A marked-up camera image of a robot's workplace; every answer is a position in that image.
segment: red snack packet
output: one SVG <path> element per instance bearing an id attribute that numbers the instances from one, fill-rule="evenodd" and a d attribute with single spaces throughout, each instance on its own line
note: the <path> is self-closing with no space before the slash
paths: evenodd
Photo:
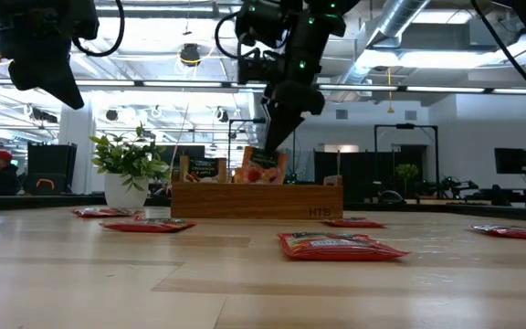
<path id="1" fill-rule="evenodd" d="M 111 208 L 82 208 L 70 210 L 74 215 L 80 218 L 111 218 L 111 217 L 129 217 L 141 214 L 143 210 L 128 209 L 111 209 Z"/>
<path id="2" fill-rule="evenodd" d="M 526 228 L 500 225 L 472 225 L 473 230 L 494 237 L 526 239 Z"/>
<path id="3" fill-rule="evenodd" d="M 385 225 L 366 218 L 324 219 L 322 223 L 336 228 L 384 228 Z"/>
<path id="4" fill-rule="evenodd" d="M 99 223 L 102 228 L 119 230 L 121 232 L 141 232 L 141 233 L 173 233 L 191 228 L 196 222 L 186 222 L 181 219 L 172 218 L 148 218 L 122 223 Z"/>
<path id="5" fill-rule="evenodd" d="M 408 252 L 393 249 L 364 234 L 279 234 L 286 255 L 299 260 L 392 260 Z"/>

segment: person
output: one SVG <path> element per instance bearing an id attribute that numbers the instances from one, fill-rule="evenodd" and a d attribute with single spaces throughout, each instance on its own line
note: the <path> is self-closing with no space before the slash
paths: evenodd
<path id="1" fill-rule="evenodd" d="M 14 196 L 21 188 L 13 158 L 8 151 L 0 150 L 0 196 Z"/>

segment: white pot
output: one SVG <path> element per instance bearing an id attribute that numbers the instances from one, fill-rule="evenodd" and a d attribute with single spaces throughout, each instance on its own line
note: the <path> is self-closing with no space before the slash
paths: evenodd
<path id="1" fill-rule="evenodd" d="M 119 174 L 105 175 L 105 199 L 110 208 L 141 208 L 147 199 L 150 180 L 148 178 L 135 178 L 134 182 L 142 187 L 142 191 L 135 187 L 127 190 L 123 182 L 128 177 L 121 178 Z"/>

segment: wooden plank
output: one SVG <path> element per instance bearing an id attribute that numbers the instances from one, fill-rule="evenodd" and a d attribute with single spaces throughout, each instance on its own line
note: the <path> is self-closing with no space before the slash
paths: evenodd
<path id="1" fill-rule="evenodd" d="M 341 186 L 174 184 L 174 218 L 342 218 Z"/>

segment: wooden table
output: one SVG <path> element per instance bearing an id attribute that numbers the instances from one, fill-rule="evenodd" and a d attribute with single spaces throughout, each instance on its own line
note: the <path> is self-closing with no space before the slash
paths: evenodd
<path id="1" fill-rule="evenodd" d="M 465 230 L 526 222 L 348 215 L 389 228 L 205 219 L 179 234 L 133 234 L 65 208 L 0 212 L 0 328 L 526 328 L 526 240 Z M 394 262 L 292 261 L 275 235 L 294 231 L 363 232 L 413 253 Z"/>

